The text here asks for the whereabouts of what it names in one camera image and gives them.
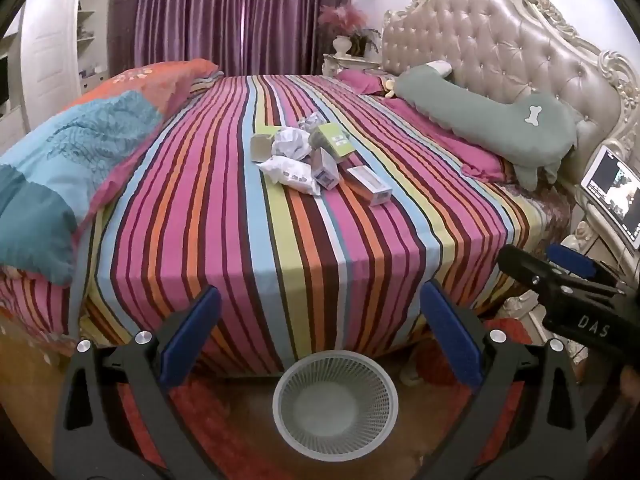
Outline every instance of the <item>basket rim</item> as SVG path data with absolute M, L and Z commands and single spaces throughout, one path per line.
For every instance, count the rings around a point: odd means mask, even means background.
M 389 394 L 389 415 L 386 418 L 385 427 L 382 429 L 382 431 L 380 431 L 380 433 L 366 446 L 363 446 L 356 451 L 350 451 L 347 453 L 336 455 L 320 453 L 302 446 L 302 444 L 300 444 L 295 438 L 293 438 L 293 436 L 289 433 L 289 430 L 285 427 L 282 420 L 282 414 L 280 412 L 280 399 L 282 397 L 282 391 L 285 384 L 289 382 L 289 379 L 297 371 L 299 371 L 300 368 L 305 367 L 314 361 L 321 361 L 330 357 L 346 357 L 354 361 L 363 362 L 364 364 L 372 368 L 372 370 L 375 371 L 377 375 L 379 375 L 380 379 L 385 385 L 385 389 Z M 297 452 L 308 456 L 309 458 L 320 460 L 322 462 L 348 462 L 349 460 L 354 460 L 371 453 L 378 446 L 380 446 L 391 434 L 391 431 L 396 425 L 396 420 L 398 419 L 398 391 L 396 390 L 396 385 L 392 381 L 391 377 L 388 373 L 386 373 L 386 370 L 373 359 L 370 359 L 369 357 L 366 357 L 357 352 L 351 352 L 349 350 L 325 350 L 323 352 L 316 352 L 315 354 L 311 354 L 303 359 L 300 359 L 300 361 L 294 363 L 287 369 L 287 371 L 283 373 L 273 393 L 271 409 L 273 411 L 273 420 L 276 423 L 278 432 L 283 437 L 284 441 Z

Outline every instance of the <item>white vase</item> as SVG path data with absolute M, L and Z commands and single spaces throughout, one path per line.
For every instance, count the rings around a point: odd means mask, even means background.
M 338 36 L 334 40 L 334 49 L 336 57 L 345 57 L 347 51 L 351 48 L 351 38 L 347 36 Z

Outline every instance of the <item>silver screw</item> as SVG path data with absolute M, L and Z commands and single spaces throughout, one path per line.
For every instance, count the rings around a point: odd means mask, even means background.
M 82 339 L 81 342 L 78 343 L 76 347 L 79 352 L 86 352 L 89 348 L 91 348 L 91 341 L 88 339 Z
M 507 341 L 507 335 L 502 330 L 491 330 L 489 337 L 494 343 L 504 343 Z
M 139 345 L 146 345 L 149 341 L 151 341 L 152 337 L 153 336 L 151 335 L 151 332 L 143 330 L 142 332 L 138 332 L 136 334 L 136 343 L 138 343 Z
M 561 352 L 562 350 L 564 350 L 564 345 L 562 344 L 562 341 L 560 341 L 559 339 L 552 339 L 549 342 L 549 346 L 551 346 L 551 349 L 556 352 Z

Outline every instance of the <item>mattress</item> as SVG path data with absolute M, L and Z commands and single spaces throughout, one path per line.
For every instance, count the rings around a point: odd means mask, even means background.
M 249 157 L 255 127 L 315 111 L 350 134 L 347 164 L 375 171 L 391 202 L 369 207 L 344 182 L 300 194 L 260 173 Z M 524 196 L 461 166 L 383 100 L 335 79 L 223 78 L 172 119 L 98 214 L 77 272 L 82 310 L 53 313 L 55 332 L 119 344 L 211 284 L 223 315 L 203 359 L 219 374 L 271 375 L 312 352 L 404 346 L 427 332 L 422 283 L 436 277 L 482 312 L 513 285 L 498 272 L 498 250 L 539 251 L 568 226 L 555 192 Z

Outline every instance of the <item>white plastic basket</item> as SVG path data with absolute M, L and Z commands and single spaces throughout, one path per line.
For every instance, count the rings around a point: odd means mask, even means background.
M 346 462 L 389 436 L 398 418 L 398 393 L 375 361 L 345 350 L 319 352 L 280 378 L 273 417 L 293 449 L 324 462 Z

